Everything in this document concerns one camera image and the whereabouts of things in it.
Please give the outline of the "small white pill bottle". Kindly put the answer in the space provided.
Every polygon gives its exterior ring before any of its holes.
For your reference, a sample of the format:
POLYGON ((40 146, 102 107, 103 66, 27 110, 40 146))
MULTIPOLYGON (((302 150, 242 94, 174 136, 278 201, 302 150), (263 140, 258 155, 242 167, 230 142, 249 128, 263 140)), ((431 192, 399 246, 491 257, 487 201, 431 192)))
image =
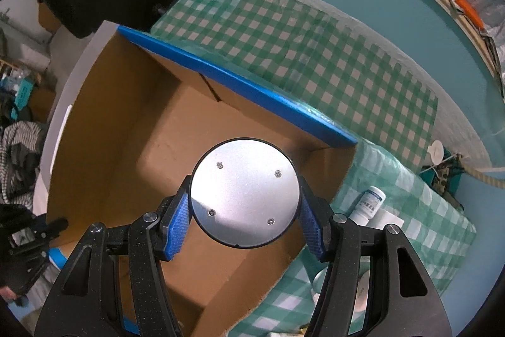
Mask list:
POLYGON ((369 186, 360 195, 349 219, 359 226, 366 226, 373 219, 386 199, 385 193, 376 186, 369 186))

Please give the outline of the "white power adapter cube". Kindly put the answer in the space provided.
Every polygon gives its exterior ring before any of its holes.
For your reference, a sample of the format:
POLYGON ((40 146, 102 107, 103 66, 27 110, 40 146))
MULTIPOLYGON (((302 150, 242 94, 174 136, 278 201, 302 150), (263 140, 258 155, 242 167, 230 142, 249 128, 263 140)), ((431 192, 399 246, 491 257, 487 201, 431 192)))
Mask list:
POLYGON ((379 209, 376 212, 376 215, 374 215, 373 218, 370 219, 370 221, 367 223, 367 226, 374 229, 382 230, 388 224, 394 224, 397 227, 402 228, 404 221, 398 216, 389 213, 385 209, 379 209))

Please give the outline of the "blue-edged cardboard box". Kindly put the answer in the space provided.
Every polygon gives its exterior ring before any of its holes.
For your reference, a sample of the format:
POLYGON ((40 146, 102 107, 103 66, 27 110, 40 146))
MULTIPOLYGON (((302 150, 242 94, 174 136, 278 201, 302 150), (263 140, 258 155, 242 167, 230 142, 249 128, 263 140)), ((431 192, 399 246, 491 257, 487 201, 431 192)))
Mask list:
MULTIPOLYGON (((257 92, 227 86, 207 69, 169 56, 166 44, 103 23, 78 59, 51 120, 41 163, 49 219, 70 254, 90 224, 130 223, 173 195, 211 147, 257 138, 281 149, 317 196, 332 199, 356 140, 320 119, 287 120, 257 92)), ((225 336, 286 273, 302 248, 293 225, 274 243, 238 250, 196 223, 162 266, 186 336, 225 336)))

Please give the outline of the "green cylindrical tin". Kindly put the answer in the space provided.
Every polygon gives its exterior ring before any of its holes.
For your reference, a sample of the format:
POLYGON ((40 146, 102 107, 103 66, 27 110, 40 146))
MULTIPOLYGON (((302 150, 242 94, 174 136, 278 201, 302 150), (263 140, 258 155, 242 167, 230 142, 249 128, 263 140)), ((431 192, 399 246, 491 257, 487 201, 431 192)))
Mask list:
POLYGON ((312 280, 312 294, 313 295, 320 295, 323 286, 324 286, 324 280, 327 274, 327 268, 323 268, 318 273, 315 275, 315 277, 312 280))

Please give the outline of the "striped clothing pile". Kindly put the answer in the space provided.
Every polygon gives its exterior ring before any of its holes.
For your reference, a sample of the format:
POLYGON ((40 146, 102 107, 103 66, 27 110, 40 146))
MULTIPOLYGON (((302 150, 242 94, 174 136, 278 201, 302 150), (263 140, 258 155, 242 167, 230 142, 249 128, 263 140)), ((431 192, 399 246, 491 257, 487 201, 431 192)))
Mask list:
POLYGON ((33 196, 48 126, 17 121, 1 133, 1 203, 33 209, 33 196))

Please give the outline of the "green checkered tablecloth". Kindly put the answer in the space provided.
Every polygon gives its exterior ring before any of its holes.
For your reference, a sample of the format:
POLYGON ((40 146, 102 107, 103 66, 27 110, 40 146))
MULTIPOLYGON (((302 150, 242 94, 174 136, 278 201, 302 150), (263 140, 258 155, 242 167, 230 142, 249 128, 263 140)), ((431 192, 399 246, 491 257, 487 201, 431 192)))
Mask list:
POLYGON ((437 97, 332 8, 304 0, 179 0, 151 36, 292 98, 358 140, 332 208, 349 214, 377 186, 439 292, 477 230, 419 177, 437 97))

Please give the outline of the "white round cup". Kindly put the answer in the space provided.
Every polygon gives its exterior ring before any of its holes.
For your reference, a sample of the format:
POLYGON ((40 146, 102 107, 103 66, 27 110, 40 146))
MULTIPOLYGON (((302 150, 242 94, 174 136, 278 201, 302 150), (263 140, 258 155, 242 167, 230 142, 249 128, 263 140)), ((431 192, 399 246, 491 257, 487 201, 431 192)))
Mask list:
POLYGON ((444 146, 443 143, 436 139, 428 146, 428 155, 433 165, 440 164, 444 159, 444 146))

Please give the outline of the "teal box on floor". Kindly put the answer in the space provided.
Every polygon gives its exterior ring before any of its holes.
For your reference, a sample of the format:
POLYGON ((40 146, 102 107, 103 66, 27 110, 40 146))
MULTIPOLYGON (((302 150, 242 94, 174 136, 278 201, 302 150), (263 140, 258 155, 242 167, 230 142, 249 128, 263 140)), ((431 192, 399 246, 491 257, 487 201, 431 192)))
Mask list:
POLYGON ((28 105, 33 89, 34 83, 31 80, 25 78, 21 81, 19 90, 15 94, 14 106, 11 111, 11 118, 13 120, 17 121, 21 110, 28 105))

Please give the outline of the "orange object on ledge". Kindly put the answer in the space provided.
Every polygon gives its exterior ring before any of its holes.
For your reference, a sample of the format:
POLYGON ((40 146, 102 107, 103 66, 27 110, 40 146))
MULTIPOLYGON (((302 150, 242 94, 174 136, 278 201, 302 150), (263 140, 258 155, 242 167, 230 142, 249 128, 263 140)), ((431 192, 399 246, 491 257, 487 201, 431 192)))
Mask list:
POLYGON ((478 29, 484 29, 484 23, 480 18, 478 12, 467 0, 454 0, 459 8, 463 11, 465 16, 471 21, 472 24, 478 29))

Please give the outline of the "wooden window ledge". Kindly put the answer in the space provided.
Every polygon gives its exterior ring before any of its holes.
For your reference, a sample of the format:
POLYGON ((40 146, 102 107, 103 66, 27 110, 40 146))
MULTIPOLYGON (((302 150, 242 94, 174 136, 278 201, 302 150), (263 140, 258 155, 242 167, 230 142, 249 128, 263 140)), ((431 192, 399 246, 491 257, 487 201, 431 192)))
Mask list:
POLYGON ((496 70, 495 60, 490 52, 484 37, 481 35, 471 20, 462 12, 453 0, 434 0, 441 9, 443 9, 462 30, 465 36, 470 40, 474 49, 480 55, 488 71, 494 80, 500 80, 496 70))

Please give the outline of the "silver foil window cover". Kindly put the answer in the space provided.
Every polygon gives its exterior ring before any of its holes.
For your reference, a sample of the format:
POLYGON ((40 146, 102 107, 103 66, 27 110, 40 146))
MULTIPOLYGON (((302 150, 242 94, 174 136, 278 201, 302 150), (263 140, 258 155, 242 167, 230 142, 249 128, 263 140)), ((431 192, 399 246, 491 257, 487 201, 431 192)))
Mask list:
POLYGON ((500 77, 497 82, 504 98, 504 0, 467 1, 475 8, 484 23, 484 29, 480 32, 494 57, 500 77))

